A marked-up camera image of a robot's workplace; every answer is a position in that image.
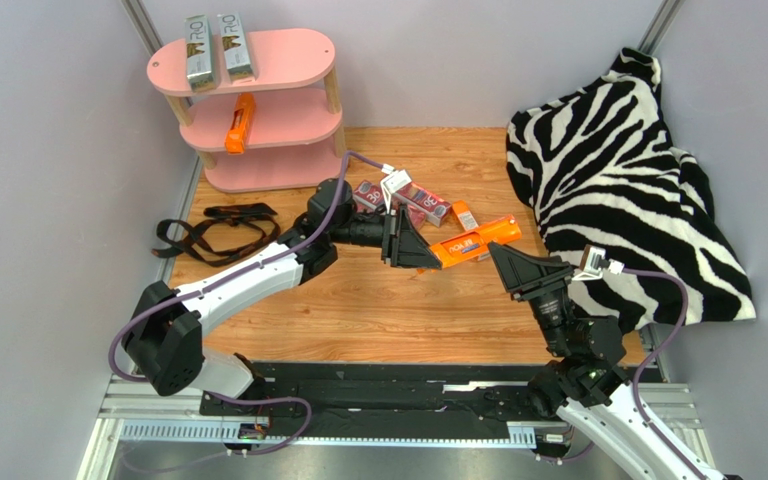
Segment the zebra print cloth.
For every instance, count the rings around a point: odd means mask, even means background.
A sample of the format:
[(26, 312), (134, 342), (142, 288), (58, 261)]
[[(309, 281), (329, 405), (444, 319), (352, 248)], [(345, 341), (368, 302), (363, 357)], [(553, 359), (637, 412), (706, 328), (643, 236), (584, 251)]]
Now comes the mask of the zebra print cloth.
[(716, 222), (708, 175), (678, 147), (661, 107), (657, 58), (622, 49), (592, 83), (521, 110), (506, 132), (507, 174), (549, 254), (587, 246), (628, 274), (571, 286), (581, 315), (648, 324), (748, 321), (750, 279)]

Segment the red toothpaste box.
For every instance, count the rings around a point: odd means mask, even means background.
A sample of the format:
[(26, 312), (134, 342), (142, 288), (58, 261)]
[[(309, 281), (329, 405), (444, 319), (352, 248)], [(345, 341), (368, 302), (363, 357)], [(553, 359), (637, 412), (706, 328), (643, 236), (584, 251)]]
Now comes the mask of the red toothpaste box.
[(435, 227), (440, 227), (450, 213), (452, 203), (431, 192), (416, 182), (411, 182), (395, 193), (395, 197), (426, 215), (426, 220)]
[(363, 180), (352, 192), (356, 210), (360, 213), (383, 213), (386, 204), (380, 185)]

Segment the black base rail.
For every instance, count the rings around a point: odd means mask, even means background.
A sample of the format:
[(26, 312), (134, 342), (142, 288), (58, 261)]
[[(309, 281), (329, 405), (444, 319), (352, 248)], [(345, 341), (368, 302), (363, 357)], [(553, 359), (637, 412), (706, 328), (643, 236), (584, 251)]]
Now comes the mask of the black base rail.
[(289, 442), (352, 446), (525, 446), (560, 426), (527, 403), (543, 367), (263, 363), (235, 405), (187, 388), (160, 397), (114, 380), (104, 419), (127, 440), (220, 443), (234, 452)]

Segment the teal silver toothpaste box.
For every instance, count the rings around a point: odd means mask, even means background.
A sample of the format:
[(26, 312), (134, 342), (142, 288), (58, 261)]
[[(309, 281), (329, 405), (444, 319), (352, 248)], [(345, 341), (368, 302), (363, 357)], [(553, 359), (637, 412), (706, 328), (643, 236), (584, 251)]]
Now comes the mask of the teal silver toothpaste box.
[(186, 79), (193, 92), (203, 92), (216, 86), (215, 52), (209, 18), (206, 15), (188, 17), (184, 22), (186, 47)]

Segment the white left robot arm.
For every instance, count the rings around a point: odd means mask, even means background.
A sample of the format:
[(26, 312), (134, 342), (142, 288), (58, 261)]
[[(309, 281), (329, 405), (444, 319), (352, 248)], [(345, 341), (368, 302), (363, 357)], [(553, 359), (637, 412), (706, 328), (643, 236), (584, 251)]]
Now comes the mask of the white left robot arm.
[(293, 226), (258, 254), (177, 289), (163, 281), (147, 286), (113, 344), (133, 361), (140, 381), (160, 396), (191, 387), (240, 398), (254, 382), (252, 368), (238, 355), (208, 349), (204, 338), (240, 311), (323, 273), (336, 262), (340, 244), (377, 248), (383, 263), (393, 268), (442, 267), (406, 207), (360, 213), (350, 185), (328, 179)]

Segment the orange toothpaste box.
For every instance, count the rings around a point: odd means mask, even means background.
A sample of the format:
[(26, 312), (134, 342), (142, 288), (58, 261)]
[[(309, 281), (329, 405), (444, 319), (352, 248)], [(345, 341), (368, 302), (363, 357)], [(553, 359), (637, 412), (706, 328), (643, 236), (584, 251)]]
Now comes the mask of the orange toothpaste box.
[(459, 200), (454, 202), (451, 210), (464, 231), (474, 230), (479, 227), (478, 221), (465, 201)]
[(252, 93), (242, 93), (237, 96), (233, 118), (224, 141), (228, 154), (238, 155), (246, 151), (255, 111), (256, 100)]

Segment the red toothpaste box middle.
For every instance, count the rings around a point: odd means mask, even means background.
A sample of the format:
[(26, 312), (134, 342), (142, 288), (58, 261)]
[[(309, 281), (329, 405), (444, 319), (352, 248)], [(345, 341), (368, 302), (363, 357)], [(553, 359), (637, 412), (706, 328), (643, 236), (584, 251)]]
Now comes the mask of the red toothpaste box middle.
[(386, 204), (380, 185), (363, 180), (352, 192), (356, 210), (360, 213), (383, 213)]

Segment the red toothpaste box back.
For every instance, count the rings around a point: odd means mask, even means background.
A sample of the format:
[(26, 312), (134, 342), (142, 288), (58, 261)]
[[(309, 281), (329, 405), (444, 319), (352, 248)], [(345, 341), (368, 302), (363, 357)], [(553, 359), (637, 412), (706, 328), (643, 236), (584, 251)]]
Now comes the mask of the red toothpaste box back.
[(440, 227), (450, 213), (452, 203), (431, 192), (416, 182), (411, 182), (395, 193), (395, 197), (426, 215), (426, 220), (435, 227)]

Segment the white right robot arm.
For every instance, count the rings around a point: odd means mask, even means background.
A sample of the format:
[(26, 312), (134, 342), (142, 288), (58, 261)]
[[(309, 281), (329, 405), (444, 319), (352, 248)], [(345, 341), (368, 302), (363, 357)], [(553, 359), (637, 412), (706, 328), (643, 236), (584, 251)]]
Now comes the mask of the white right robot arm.
[(580, 265), (535, 257), (492, 242), (490, 256), (512, 300), (526, 302), (552, 355), (527, 385), (527, 403), (583, 433), (633, 479), (723, 479), (643, 402), (643, 371), (627, 374), (616, 318), (578, 317), (568, 295), (573, 282), (629, 273), (604, 249), (587, 246)]

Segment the pink three-tier shelf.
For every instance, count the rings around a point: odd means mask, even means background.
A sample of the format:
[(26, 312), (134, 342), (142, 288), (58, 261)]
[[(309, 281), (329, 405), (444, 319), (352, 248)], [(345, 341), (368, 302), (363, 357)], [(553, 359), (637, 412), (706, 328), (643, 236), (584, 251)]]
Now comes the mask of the pink three-tier shelf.
[[(146, 74), (180, 124), (182, 139), (204, 165), (206, 180), (228, 193), (315, 186), (336, 177), (345, 151), (336, 48), (307, 28), (253, 31), (248, 46), (253, 80), (233, 81), (222, 57), (214, 89), (194, 93), (185, 78), (186, 43), (170, 42), (153, 54)], [(230, 154), (225, 135), (239, 95), (255, 101), (245, 150)]]

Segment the orange toothpaste box diagonal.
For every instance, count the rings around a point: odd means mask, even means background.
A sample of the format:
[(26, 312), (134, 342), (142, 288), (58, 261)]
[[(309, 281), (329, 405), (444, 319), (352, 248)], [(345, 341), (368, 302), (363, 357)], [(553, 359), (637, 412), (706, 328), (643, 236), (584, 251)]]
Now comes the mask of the orange toothpaste box diagonal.
[(446, 269), (489, 253), (489, 244), (505, 245), (522, 238), (522, 231), (512, 215), (487, 222), (448, 240), (430, 246), (431, 252)]

